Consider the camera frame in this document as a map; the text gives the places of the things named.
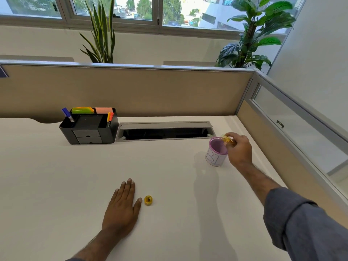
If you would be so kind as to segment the person's right hand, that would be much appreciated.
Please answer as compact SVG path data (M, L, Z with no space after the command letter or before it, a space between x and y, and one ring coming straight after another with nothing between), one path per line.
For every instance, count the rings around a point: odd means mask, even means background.
M230 163L238 170L246 166L252 166L252 146L247 136L243 135L243 148L233 148L228 151L228 158Z

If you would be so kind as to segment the person's left hand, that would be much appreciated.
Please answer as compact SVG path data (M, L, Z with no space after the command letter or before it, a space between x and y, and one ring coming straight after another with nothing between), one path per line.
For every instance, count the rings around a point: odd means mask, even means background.
M111 197L102 221L102 230L106 228L119 229L124 238L133 230L138 216L133 216L133 206L136 202L135 182L132 180L132 204L120 202L120 188Z

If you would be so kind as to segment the person's left forearm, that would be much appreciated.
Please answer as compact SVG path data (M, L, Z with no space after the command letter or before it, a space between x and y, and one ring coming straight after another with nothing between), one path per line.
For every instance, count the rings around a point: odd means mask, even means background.
M65 261L106 261L123 238L124 234L119 229L103 229L83 249Z

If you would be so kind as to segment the person's right forearm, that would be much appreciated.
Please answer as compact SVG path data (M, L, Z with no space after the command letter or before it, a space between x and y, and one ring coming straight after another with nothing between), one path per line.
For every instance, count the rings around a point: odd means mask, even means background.
M314 201L280 186L252 163L234 163L264 206L272 243L292 261L348 261L348 229Z

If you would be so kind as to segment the purple mesh pen cup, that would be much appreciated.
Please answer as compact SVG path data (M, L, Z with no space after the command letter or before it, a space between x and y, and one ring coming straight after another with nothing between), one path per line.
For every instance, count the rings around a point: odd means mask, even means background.
M223 138L214 137L209 141L208 150L205 156L206 162L212 166L219 167L223 164L228 155Z

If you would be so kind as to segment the glass side partition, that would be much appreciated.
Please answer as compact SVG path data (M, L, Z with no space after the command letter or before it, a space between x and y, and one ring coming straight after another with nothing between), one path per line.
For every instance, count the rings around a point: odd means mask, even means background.
M253 71L236 114L288 188L348 218L347 132L260 71Z

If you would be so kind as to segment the black desk organizer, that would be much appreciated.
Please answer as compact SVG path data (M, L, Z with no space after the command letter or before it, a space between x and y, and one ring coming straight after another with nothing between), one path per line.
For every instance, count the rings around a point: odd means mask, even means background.
M110 127L107 127L107 114L72 114L75 122L65 117L59 129L71 145L113 144L119 128L116 109Z

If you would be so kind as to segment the blue marker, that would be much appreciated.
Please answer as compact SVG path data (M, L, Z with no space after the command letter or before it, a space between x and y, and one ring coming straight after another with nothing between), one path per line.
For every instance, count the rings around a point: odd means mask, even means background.
M72 114L70 113L70 111L67 108L63 108L62 112L70 120L70 122L72 122L72 123L75 122L74 118L72 117Z

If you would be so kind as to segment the beige desk partition panel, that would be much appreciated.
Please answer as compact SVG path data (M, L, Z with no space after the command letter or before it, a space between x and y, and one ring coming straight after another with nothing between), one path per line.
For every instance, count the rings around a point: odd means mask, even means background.
M56 123L62 108L113 107L119 117L233 115L255 70L0 61L0 118Z

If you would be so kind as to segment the broad leaf green plant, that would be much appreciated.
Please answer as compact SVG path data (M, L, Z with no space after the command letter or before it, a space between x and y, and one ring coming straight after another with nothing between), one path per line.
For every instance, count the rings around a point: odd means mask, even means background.
M233 16L227 21L242 22L244 32L238 43L229 43L220 51L215 67L247 69L254 67L262 70L271 60L255 52L261 46L281 45L282 41L273 35L280 29L292 28L295 17L289 12L293 4L289 1L261 0L255 4L252 0L233 0L232 7L245 14Z

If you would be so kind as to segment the snake plant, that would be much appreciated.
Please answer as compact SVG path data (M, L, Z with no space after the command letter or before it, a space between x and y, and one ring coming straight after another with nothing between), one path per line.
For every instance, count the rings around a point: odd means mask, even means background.
M89 50L83 45L85 50L81 49L81 52L88 55L93 63L113 64L113 52L115 49L115 30L113 28L115 0L110 0L108 15L102 1L98 1L97 6L92 3L92 10L87 1L84 1L92 24L90 31L94 39L94 44L84 35L80 34L91 48Z

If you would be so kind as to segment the window frame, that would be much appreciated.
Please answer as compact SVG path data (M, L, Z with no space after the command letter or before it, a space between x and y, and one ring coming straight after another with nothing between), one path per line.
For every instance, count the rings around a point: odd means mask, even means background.
M116 32L239 40L234 0L0 0L0 25L89 30L88 8L114 1Z

